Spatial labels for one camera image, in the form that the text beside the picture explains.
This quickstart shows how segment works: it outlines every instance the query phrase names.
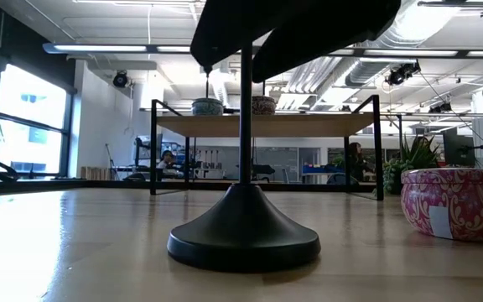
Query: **window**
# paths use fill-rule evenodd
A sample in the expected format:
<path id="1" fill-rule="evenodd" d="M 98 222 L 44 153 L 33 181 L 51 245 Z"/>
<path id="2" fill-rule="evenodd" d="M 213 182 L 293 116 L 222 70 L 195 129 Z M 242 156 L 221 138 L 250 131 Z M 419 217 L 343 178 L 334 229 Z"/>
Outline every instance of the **window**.
<path id="1" fill-rule="evenodd" d="M 5 120 L 0 125 L 0 162 L 18 172 L 59 172 L 61 133 Z"/>
<path id="2" fill-rule="evenodd" d="M 65 107 L 62 88 L 12 65 L 1 73 L 1 113 L 62 128 Z"/>

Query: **computer monitor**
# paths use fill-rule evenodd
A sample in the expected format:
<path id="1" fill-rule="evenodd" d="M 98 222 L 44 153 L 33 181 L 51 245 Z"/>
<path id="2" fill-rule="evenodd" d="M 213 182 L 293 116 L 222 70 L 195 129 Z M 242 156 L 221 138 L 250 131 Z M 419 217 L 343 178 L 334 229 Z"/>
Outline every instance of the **computer monitor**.
<path id="1" fill-rule="evenodd" d="M 443 133 L 444 158 L 447 165 L 475 167 L 476 158 L 472 137 L 458 135 L 456 131 Z"/>

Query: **black table base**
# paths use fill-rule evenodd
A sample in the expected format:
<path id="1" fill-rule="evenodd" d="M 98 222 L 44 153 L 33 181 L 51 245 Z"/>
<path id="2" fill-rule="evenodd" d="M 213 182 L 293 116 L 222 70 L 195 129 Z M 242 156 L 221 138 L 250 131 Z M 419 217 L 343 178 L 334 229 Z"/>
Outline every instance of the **black table base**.
<path id="1" fill-rule="evenodd" d="M 262 273 L 315 260 L 318 234 L 281 213 L 257 185 L 232 185 L 214 207 L 170 233 L 169 255 L 197 268 Z"/>

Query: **floral pattern container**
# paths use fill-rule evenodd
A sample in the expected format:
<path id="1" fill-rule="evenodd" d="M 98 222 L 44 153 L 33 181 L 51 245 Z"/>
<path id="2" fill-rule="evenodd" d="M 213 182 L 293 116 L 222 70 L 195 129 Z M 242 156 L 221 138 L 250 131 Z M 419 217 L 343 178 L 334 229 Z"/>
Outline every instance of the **floral pattern container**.
<path id="1" fill-rule="evenodd" d="M 419 232 L 483 242 L 483 169 L 402 173 L 402 210 Z"/>
<path id="2" fill-rule="evenodd" d="M 193 102 L 191 111 L 194 116 L 223 115 L 223 103 L 212 98 L 198 98 Z"/>
<path id="3" fill-rule="evenodd" d="M 273 115 L 277 103 L 269 96 L 252 97 L 252 114 L 254 115 Z"/>

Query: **wooden shelf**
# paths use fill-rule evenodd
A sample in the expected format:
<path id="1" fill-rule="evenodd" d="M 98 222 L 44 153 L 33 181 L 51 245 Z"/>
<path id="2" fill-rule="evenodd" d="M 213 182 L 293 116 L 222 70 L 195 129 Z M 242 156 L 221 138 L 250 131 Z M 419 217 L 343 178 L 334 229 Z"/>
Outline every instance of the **wooden shelf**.
<path id="1" fill-rule="evenodd" d="M 252 116 L 252 136 L 343 138 L 354 135 L 371 124 L 372 113 Z M 237 138 L 240 117 L 158 117 L 158 125 L 188 138 Z"/>

